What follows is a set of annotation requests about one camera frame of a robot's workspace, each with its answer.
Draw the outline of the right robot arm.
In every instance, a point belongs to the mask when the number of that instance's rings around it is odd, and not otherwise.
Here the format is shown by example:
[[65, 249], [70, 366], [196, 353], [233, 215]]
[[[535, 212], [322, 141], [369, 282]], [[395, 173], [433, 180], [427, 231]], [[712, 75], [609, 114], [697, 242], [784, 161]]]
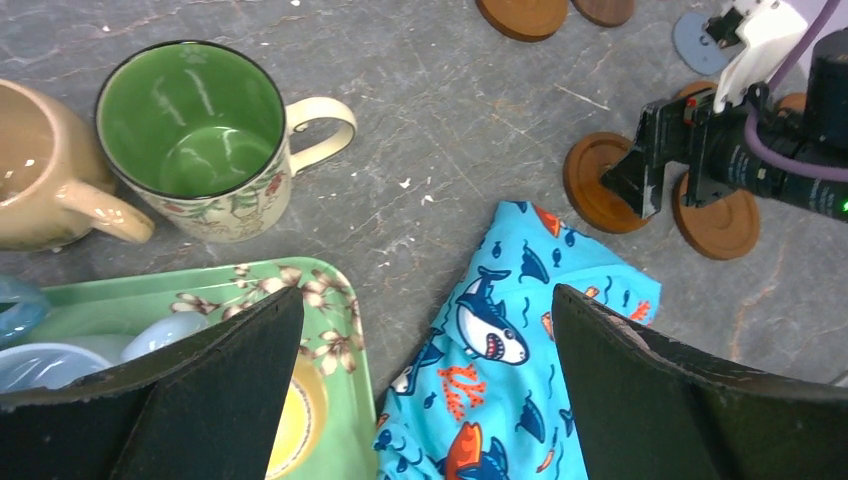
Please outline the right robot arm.
[[847, 32], [821, 38], [803, 112], [770, 104], [752, 85], [742, 105], [712, 109], [713, 88], [647, 104], [633, 146], [600, 183], [641, 218], [662, 204], [666, 164], [687, 166], [680, 202], [703, 208], [739, 190], [847, 219]]

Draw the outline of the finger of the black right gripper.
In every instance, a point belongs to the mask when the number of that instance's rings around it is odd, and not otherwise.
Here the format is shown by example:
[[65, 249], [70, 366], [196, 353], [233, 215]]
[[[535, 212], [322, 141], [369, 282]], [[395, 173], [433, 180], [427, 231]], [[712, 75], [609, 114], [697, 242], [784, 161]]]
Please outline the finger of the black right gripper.
[[662, 208], [665, 167], [669, 162], [669, 155], [633, 145], [600, 181], [638, 217], [648, 219]]

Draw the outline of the dark brown round coaster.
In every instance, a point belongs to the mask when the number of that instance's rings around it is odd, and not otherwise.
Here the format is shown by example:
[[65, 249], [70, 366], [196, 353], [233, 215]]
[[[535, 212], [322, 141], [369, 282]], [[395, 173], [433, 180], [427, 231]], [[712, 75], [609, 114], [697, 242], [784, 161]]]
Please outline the dark brown round coaster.
[[585, 19], [604, 28], [622, 26], [635, 11], [634, 0], [573, 0], [572, 3]]

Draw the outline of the yellow mug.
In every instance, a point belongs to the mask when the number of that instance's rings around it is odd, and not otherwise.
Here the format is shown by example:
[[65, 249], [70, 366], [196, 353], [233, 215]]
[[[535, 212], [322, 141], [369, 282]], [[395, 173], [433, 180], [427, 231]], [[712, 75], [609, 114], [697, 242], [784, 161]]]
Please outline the yellow mug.
[[325, 382], [313, 361], [298, 355], [266, 470], [266, 479], [283, 479], [306, 463], [327, 422]]

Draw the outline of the blue round coaster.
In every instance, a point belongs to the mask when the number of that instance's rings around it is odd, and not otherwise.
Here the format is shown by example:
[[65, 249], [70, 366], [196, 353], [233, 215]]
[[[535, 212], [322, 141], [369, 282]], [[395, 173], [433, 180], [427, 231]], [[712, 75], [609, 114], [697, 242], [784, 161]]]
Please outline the blue round coaster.
[[680, 58], [703, 76], [720, 73], [729, 64], [717, 41], [706, 32], [707, 22], [706, 15], [687, 12], [679, 18], [672, 32], [672, 42]]

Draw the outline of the light blue glass cup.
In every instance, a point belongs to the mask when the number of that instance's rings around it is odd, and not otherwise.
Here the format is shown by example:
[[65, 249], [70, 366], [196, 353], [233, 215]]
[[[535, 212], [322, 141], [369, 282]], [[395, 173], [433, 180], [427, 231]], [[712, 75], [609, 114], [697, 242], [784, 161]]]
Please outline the light blue glass cup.
[[136, 336], [103, 334], [17, 346], [51, 311], [47, 296], [36, 286], [1, 277], [1, 392], [59, 389], [74, 381], [133, 361], [183, 340], [209, 326], [197, 312], [173, 313]]

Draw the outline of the beige mug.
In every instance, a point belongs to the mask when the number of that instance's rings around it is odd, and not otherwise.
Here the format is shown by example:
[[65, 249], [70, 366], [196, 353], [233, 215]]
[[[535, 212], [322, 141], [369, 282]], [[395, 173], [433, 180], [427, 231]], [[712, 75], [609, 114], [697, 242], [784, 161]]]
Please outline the beige mug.
[[93, 129], [52, 97], [1, 83], [1, 248], [62, 247], [97, 229], [148, 241], [153, 222], [116, 197], [117, 179]]

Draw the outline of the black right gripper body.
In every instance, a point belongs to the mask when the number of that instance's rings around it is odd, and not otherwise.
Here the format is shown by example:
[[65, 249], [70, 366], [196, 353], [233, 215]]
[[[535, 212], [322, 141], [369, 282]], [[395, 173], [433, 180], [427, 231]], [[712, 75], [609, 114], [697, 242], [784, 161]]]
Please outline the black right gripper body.
[[642, 112], [635, 139], [635, 207], [659, 209], [665, 166], [688, 167], [682, 203], [704, 208], [744, 190], [772, 196], [772, 169], [761, 163], [745, 140], [749, 113], [762, 105], [755, 95], [717, 113], [714, 88], [672, 100], [655, 101]]

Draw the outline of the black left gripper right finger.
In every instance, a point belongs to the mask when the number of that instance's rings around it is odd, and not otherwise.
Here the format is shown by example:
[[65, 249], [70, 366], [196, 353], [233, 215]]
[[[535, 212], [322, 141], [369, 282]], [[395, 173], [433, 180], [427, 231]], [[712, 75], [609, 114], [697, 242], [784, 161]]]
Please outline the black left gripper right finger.
[[555, 343], [593, 479], [843, 479], [847, 391], [737, 364], [560, 284]]

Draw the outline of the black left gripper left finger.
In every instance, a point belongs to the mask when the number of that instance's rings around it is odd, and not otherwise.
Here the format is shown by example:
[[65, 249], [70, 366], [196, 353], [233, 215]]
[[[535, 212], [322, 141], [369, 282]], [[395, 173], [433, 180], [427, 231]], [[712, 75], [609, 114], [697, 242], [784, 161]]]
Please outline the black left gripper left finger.
[[304, 320], [285, 288], [60, 389], [1, 398], [5, 479], [261, 479]]

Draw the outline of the green inside floral mug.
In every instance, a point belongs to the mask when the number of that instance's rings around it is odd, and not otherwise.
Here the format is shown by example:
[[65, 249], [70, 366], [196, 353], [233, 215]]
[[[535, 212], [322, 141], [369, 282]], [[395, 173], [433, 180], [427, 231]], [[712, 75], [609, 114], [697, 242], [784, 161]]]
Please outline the green inside floral mug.
[[116, 175], [185, 234], [237, 243], [283, 215], [294, 177], [346, 149], [344, 103], [287, 104], [269, 73], [230, 47], [169, 41], [122, 61], [94, 107]]

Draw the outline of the brown wooden coaster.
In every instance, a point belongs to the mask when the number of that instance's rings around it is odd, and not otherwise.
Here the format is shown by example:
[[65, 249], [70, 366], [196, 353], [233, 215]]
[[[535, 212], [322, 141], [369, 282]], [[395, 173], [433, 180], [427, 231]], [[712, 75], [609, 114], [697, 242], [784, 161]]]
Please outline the brown wooden coaster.
[[695, 94], [699, 91], [707, 90], [707, 89], [715, 89], [716, 87], [717, 87], [717, 85], [714, 82], [699, 80], [699, 81], [692, 82], [692, 83], [686, 85], [685, 87], [683, 87], [682, 89], [680, 89], [679, 92], [677, 93], [676, 97], [677, 98], [684, 98], [684, 97], [690, 96], [692, 94]]
[[595, 132], [579, 140], [563, 166], [563, 185], [580, 217], [597, 230], [627, 234], [649, 223], [601, 184], [601, 177], [630, 150], [632, 141], [612, 132]]
[[747, 255], [760, 235], [760, 213], [755, 197], [740, 190], [705, 207], [683, 204], [688, 191], [689, 174], [679, 178], [673, 215], [686, 242], [711, 260], [728, 261]]
[[568, 14], [566, 0], [476, 0], [483, 18], [501, 34], [538, 42], [554, 35]]
[[778, 114], [802, 114], [806, 107], [807, 95], [803, 92], [791, 93], [783, 97], [776, 104]]

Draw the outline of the blue shark print cloth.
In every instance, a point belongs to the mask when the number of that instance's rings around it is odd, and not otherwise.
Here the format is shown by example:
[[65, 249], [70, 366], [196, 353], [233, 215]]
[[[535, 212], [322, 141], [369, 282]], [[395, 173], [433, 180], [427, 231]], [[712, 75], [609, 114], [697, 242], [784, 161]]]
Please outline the blue shark print cloth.
[[660, 284], [527, 201], [503, 201], [422, 349], [391, 383], [380, 479], [583, 479], [551, 317], [566, 284], [641, 324]]

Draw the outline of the green floral tray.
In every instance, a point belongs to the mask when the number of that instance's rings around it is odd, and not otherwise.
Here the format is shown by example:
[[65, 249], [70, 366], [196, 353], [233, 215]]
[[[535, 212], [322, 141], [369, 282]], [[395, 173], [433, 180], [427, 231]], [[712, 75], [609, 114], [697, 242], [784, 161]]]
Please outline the green floral tray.
[[180, 312], [200, 313], [210, 327], [289, 287], [301, 295], [304, 308], [298, 355], [321, 372], [328, 413], [306, 463], [283, 479], [371, 479], [377, 470], [371, 446], [376, 419], [358, 300], [347, 278], [326, 262], [292, 257], [40, 289], [50, 313], [11, 344], [136, 336]]

